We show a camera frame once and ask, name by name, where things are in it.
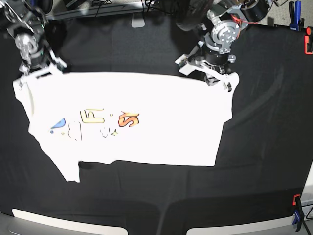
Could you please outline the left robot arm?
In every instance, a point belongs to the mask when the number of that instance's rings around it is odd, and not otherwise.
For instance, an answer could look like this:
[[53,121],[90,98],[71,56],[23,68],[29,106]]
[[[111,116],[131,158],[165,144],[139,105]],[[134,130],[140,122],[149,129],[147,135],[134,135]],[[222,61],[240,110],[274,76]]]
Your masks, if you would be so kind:
[[175,63],[179,72],[189,76],[194,71],[204,73],[208,86],[222,83],[230,92],[235,88],[229,64],[236,61],[232,44],[240,33],[256,24],[268,13],[271,0],[186,0],[177,11],[177,27],[195,31],[199,41],[189,54]]

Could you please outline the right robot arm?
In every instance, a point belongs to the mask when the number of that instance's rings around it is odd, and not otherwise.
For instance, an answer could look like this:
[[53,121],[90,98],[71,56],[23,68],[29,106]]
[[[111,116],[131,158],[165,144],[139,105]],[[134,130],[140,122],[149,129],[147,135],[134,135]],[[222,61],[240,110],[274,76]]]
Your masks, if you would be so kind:
[[13,39],[22,62],[20,78],[13,84],[21,88],[28,80],[60,75],[66,62],[57,56],[66,36],[65,23],[51,21],[46,14],[51,0],[2,0],[0,31]]

